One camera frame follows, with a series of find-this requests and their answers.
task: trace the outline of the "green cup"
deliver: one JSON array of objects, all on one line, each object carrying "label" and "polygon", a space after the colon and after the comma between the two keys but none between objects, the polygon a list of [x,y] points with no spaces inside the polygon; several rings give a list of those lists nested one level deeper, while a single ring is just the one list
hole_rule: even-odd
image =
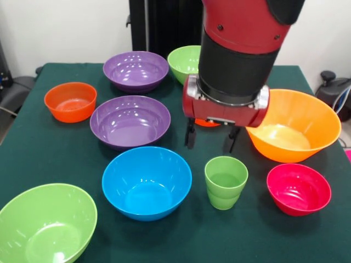
[{"label": "green cup", "polygon": [[199,72],[200,45],[187,45],[172,51],[167,61],[175,78],[184,85],[189,74]]},{"label": "green cup", "polygon": [[229,156],[211,159],[205,166],[207,194],[211,204],[219,210],[232,208],[247,178],[247,168],[238,159]]}]

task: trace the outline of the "plastic bowl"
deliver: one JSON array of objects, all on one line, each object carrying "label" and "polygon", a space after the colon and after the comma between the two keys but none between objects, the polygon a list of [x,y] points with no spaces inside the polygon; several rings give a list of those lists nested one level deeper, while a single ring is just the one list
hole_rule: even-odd
[{"label": "plastic bowl", "polygon": [[101,104],[90,118],[90,128],[116,150],[152,144],[171,125],[165,105],[144,96],[122,96]]},{"label": "plastic bowl", "polygon": [[203,119],[195,119],[195,124],[208,128],[220,126],[218,123],[208,122]]},{"label": "plastic bowl", "polygon": [[314,96],[272,89],[263,122],[258,128],[246,129],[262,155],[281,163],[296,163],[333,144],[341,123],[332,108]]},{"label": "plastic bowl", "polygon": [[191,170],[175,152],[140,147],[122,153],[107,166],[103,191],[125,216],[154,221],[169,215],[191,188]]},{"label": "plastic bowl", "polygon": [[346,154],[347,158],[349,159],[349,161],[351,162],[351,150],[345,151],[345,154]]},{"label": "plastic bowl", "polygon": [[331,199],[327,180],[301,164],[281,164],[267,176],[267,186],[275,204],[286,214],[303,216],[326,207]]},{"label": "plastic bowl", "polygon": [[167,58],[176,79],[184,85],[189,74],[199,72],[200,45],[187,45],[172,51]]},{"label": "plastic bowl", "polygon": [[0,261],[72,263],[89,244],[97,218],[93,199],[76,186],[32,188],[0,211]]},{"label": "plastic bowl", "polygon": [[47,92],[44,103],[61,122],[81,122],[91,116],[97,101],[93,86],[81,82],[58,85]]},{"label": "plastic bowl", "polygon": [[132,51],[111,57],[104,64],[105,76],[127,93],[146,93],[168,74],[167,61],[152,52]]}]

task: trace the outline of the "green bowl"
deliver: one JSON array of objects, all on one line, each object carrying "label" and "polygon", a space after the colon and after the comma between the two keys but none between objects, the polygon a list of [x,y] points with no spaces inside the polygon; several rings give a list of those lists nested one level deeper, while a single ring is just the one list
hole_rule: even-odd
[{"label": "green bowl", "polygon": [[184,85],[189,74],[199,72],[200,45],[187,45],[172,51],[167,58],[176,79]]},{"label": "green bowl", "polygon": [[29,189],[0,211],[0,262],[74,262],[89,244],[97,219],[93,199],[76,186]]}]

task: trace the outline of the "dark green cloth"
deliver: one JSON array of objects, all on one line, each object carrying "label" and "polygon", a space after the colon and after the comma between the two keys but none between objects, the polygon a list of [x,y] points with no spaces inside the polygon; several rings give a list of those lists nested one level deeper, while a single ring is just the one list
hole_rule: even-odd
[{"label": "dark green cloth", "polygon": [[[319,213],[294,218],[278,210],[267,191],[267,173],[277,163],[261,156],[242,130],[232,155],[247,165],[248,182],[233,209],[216,210],[207,198],[203,169],[208,160],[223,154],[229,128],[198,128],[195,148],[184,147],[182,87],[167,76],[147,94],[164,103],[172,116],[158,145],[185,158],[193,185],[170,216],[137,222],[120,214],[101,189],[104,169],[118,153],[99,142],[89,121],[60,123],[44,105],[50,88],[71,81],[93,85],[98,105],[123,94],[105,78],[102,64],[45,65],[0,146],[0,207],[41,184],[64,182],[85,189],[96,202],[98,224],[77,262],[351,262],[351,166],[339,143],[303,162],[328,179],[330,204]],[[274,67],[268,84],[312,93],[297,66]]]}]

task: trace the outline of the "small orange bowl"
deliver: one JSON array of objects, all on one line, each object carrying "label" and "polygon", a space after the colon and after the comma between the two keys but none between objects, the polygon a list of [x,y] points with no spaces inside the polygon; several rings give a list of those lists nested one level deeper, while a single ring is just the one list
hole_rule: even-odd
[{"label": "small orange bowl", "polygon": [[333,109],[314,96],[271,89],[263,122],[246,129],[262,155],[281,163],[297,163],[334,143],[341,123]]},{"label": "small orange bowl", "polygon": [[52,115],[65,123],[81,122],[89,118],[95,109],[97,91],[82,82],[68,82],[47,92],[45,105]]},{"label": "small orange bowl", "polygon": [[209,127],[209,128],[220,126],[220,124],[218,124],[218,123],[208,122],[208,121],[205,121],[203,119],[195,119],[195,123],[199,126]]}]

